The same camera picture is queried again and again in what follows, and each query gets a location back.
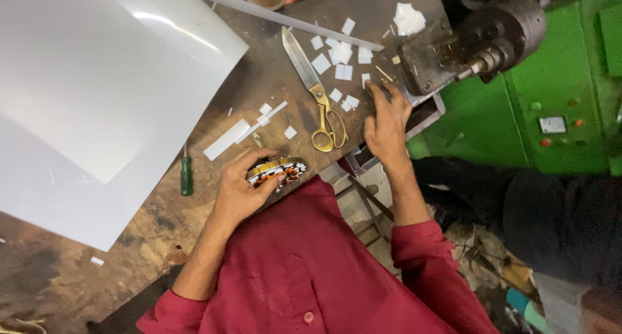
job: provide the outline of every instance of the worn wooden table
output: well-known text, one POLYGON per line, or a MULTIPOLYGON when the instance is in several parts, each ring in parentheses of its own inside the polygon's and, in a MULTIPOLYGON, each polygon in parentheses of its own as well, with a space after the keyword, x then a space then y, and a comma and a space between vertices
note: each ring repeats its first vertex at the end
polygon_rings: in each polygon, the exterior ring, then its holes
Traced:
MULTIPOLYGON (((321 27, 335 31, 350 17, 356 22, 352 36, 386 47, 384 52, 374 53, 372 64, 358 64, 354 48, 350 63, 354 66, 352 81, 335 80, 334 67, 320 75, 328 93, 337 87, 344 97, 349 94, 361 101, 356 111, 348 113, 333 103, 343 117, 350 139, 342 148, 329 153, 320 152, 311 144, 310 134, 318 129, 318 107, 284 51, 281 26, 218 5, 215 12, 251 47, 190 135, 195 193, 189 197, 180 195, 180 162, 176 160, 107 253, 0 213, 0 237, 6 240, 0 244, 0 322, 10 318, 46 318, 49 333, 85 332, 85 322, 103 320, 170 267, 183 262, 212 210, 220 167, 241 147, 253 142, 249 136, 213 162, 202 152, 239 119, 254 124, 260 115, 258 109, 265 102, 272 107, 283 100, 288 103, 259 132, 264 144, 277 148, 280 155, 299 156, 307 161, 308 170, 301 181, 360 144, 363 119, 374 114, 373 102, 362 89, 361 74, 370 73, 372 81, 378 82, 381 75, 374 68, 378 65, 389 75, 399 75, 397 66, 390 61, 395 55, 397 37, 389 34, 382 38, 392 23, 398 2, 412 3, 424 13, 428 25, 445 18, 440 0, 302 0, 282 11, 307 22, 317 20, 321 27), (233 112, 228 117, 231 107, 233 112), (298 131, 291 140, 283 135, 289 125, 298 131), (104 260, 104 265, 91 263, 92 256, 104 260)), ((319 52, 328 57, 327 47, 314 51, 310 43, 313 35, 297 30, 293 34, 309 60, 319 52)), ((273 195, 268 203, 274 203, 295 186, 273 195)))

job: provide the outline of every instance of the shirt button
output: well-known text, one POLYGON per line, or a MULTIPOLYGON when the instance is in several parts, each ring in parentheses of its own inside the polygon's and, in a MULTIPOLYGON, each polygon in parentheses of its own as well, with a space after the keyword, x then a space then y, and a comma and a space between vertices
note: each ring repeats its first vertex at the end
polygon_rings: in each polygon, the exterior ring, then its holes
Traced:
POLYGON ((305 314, 305 322, 307 323, 313 322, 313 312, 307 312, 305 314))

